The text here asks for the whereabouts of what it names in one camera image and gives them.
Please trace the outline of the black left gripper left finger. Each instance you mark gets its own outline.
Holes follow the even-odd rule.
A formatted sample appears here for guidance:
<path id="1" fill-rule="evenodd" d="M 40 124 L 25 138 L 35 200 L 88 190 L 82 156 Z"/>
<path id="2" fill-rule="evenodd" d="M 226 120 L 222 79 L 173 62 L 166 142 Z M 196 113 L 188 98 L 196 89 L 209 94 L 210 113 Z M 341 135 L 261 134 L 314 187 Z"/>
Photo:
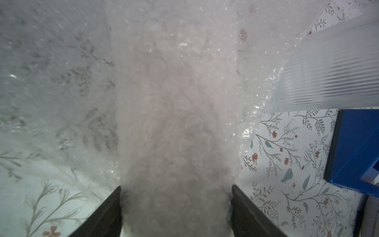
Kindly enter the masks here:
<path id="1" fill-rule="evenodd" d="M 120 193 L 118 186 L 70 237 L 120 237 Z"/>

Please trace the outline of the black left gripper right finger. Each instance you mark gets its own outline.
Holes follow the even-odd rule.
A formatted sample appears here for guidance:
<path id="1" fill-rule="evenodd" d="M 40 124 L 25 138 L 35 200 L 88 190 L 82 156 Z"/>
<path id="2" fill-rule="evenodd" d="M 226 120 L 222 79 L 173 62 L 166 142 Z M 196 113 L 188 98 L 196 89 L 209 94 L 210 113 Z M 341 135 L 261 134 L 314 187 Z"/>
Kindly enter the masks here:
<path id="1" fill-rule="evenodd" d="M 231 227 L 235 237 L 286 237 L 237 186 L 232 186 Z"/>

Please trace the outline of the clear bubble wrap sheet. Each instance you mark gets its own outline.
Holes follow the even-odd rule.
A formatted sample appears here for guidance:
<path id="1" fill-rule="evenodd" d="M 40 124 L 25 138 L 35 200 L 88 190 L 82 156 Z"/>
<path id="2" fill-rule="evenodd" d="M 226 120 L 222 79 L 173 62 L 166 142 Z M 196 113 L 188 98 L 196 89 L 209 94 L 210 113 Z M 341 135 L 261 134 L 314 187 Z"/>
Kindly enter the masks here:
<path id="1" fill-rule="evenodd" d="M 283 63 L 327 4 L 1 1 L 1 236 L 67 237 L 121 186 L 115 31 L 172 20 L 232 30 L 239 172 Z"/>

